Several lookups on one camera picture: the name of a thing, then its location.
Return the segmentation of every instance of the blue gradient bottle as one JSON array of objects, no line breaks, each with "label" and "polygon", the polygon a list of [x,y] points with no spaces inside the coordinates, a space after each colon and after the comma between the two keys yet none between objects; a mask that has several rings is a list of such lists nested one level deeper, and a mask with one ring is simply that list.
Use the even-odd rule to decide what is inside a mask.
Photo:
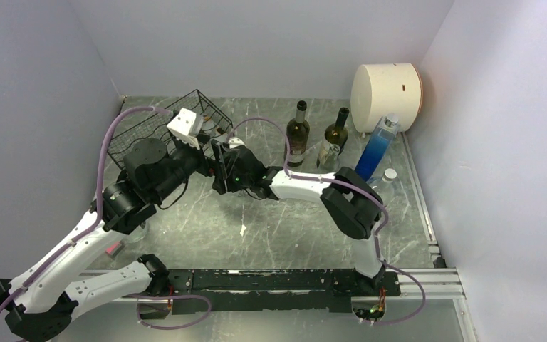
[{"label": "blue gradient bottle", "polygon": [[364,181],[370,179],[391,145],[393,138],[397,135],[397,131],[400,129],[399,120],[396,114],[391,113],[386,117],[381,117],[376,127],[374,127],[372,136],[370,136],[366,148],[355,166],[355,173],[362,177]]}]

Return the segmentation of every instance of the round white box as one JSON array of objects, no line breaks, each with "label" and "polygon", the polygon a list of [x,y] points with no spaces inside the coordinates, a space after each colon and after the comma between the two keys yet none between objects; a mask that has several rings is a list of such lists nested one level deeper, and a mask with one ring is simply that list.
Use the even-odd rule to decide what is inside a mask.
[{"label": "round white box", "polygon": [[400,117],[400,132],[410,128],[422,105],[422,82],[411,63],[363,64],[351,88],[351,117],[358,132],[370,133],[381,116]]}]

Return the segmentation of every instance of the wine bottle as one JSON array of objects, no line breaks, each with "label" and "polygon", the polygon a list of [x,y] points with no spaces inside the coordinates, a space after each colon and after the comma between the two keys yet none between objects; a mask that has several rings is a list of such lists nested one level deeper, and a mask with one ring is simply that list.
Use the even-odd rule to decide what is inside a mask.
[{"label": "wine bottle", "polygon": [[335,171],[338,156],[343,152],[349,132],[345,128],[345,121],[349,116],[349,108],[342,107],[338,110],[336,122],[326,128],[324,139],[316,161],[316,167],[322,171]]},{"label": "wine bottle", "polygon": [[309,123],[305,120],[307,102],[301,100],[296,103],[295,118],[286,125],[286,136],[291,144],[291,155],[288,157],[288,166],[295,167],[303,164],[305,150],[307,149],[307,138],[309,137]]}]

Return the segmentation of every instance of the wire rack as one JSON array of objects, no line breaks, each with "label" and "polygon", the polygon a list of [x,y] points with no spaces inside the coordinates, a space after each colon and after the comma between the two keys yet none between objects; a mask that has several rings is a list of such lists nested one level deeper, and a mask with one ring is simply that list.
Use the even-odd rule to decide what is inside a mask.
[{"label": "wire rack", "polygon": [[[204,96],[200,90],[196,89],[165,107],[165,109],[170,110],[171,113],[169,115],[150,112],[145,120],[114,136],[110,140],[110,145],[108,146],[108,155],[112,158],[116,166],[118,166],[119,169],[124,170],[125,165],[123,163],[123,158],[135,143],[145,138],[160,139],[167,145],[169,154],[172,153],[175,150],[174,141],[176,138],[167,129],[167,124],[182,108],[189,109],[196,114],[202,115],[204,121],[200,133],[208,135],[211,139],[220,138],[231,130],[231,120],[227,115],[223,114],[213,102]],[[204,144],[203,153],[205,157],[213,158],[210,144]]]}]

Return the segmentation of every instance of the black wire basket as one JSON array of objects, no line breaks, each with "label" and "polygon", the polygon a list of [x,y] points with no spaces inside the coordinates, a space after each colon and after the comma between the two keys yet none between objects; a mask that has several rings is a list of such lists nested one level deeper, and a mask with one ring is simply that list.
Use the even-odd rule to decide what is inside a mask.
[{"label": "black wire basket", "polygon": [[[128,130],[117,134],[110,140],[108,146],[108,155],[119,169],[124,170],[125,165],[123,158],[131,150],[133,145],[145,138],[157,138],[167,145],[169,154],[175,150],[174,141],[176,138],[168,130],[167,124],[178,114],[182,109],[186,108],[202,115],[204,121],[202,123],[201,133],[209,135],[212,139],[219,138],[227,133],[232,128],[231,120],[227,115],[216,107],[200,90],[196,89],[186,96],[180,98],[174,103],[165,107],[171,111],[169,115],[151,112],[148,117],[129,128]],[[213,159],[213,152],[209,144],[203,147],[204,156]]]}]

